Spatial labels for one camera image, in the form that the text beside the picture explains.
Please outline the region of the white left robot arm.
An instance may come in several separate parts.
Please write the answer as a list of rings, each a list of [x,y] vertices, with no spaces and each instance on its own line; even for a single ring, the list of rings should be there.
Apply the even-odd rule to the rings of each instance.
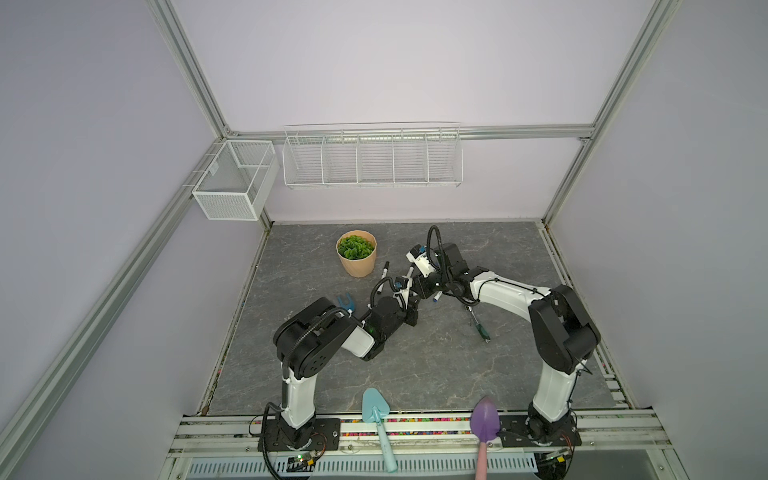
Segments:
[[[282,369],[281,402],[273,420],[264,420],[261,436],[269,447],[300,449],[322,429],[315,426],[317,375],[341,349],[369,361],[404,324],[418,320],[413,279],[381,279],[369,296],[369,309],[358,318],[349,309],[320,297],[284,322],[273,343]]]

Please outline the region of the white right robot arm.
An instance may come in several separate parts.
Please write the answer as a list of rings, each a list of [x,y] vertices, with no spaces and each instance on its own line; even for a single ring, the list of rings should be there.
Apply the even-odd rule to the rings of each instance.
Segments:
[[[468,308],[490,305],[530,325],[542,369],[518,435],[540,446],[579,445],[572,397],[601,334],[575,291],[567,285],[534,286],[482,266],[469,267],[453,243],[416,245],[406,258],[415,268],[412,285],[421,298],[443,295]]]

